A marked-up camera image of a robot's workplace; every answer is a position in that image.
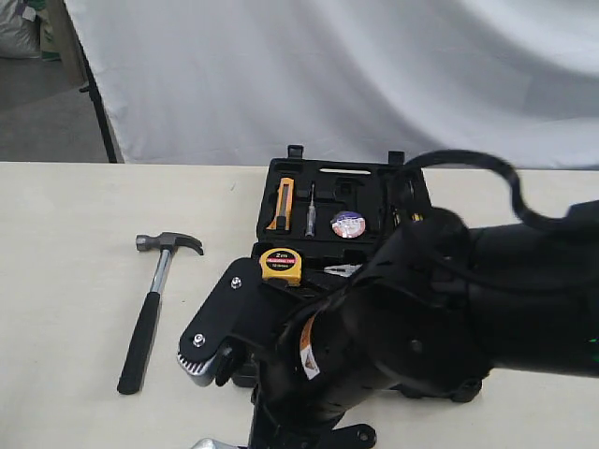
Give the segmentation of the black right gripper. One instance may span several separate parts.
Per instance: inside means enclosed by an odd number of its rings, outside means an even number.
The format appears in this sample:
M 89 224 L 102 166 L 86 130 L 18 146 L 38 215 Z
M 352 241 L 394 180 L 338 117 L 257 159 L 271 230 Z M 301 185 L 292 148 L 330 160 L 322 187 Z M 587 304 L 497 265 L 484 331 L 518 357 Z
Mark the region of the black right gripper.
M 296 320 L 275 358 L 261 362 L 249 445 L 313 448 L 380 390 L 447 396 L 486 375 L 461 312 L 393 289 L 354 289 Z

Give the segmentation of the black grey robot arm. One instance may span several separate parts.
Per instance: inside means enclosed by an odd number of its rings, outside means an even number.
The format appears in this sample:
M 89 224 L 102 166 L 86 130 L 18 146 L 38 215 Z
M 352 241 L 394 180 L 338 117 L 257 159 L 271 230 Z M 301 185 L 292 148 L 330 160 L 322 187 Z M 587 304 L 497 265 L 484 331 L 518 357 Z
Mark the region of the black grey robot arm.
M 595 208 L 403 224 L 345 288 L 287 317 L 258 366 L 249 446 L 357 448 L 342 417 L 394 386 L 467 402 L 493 369 L 596 377 Z

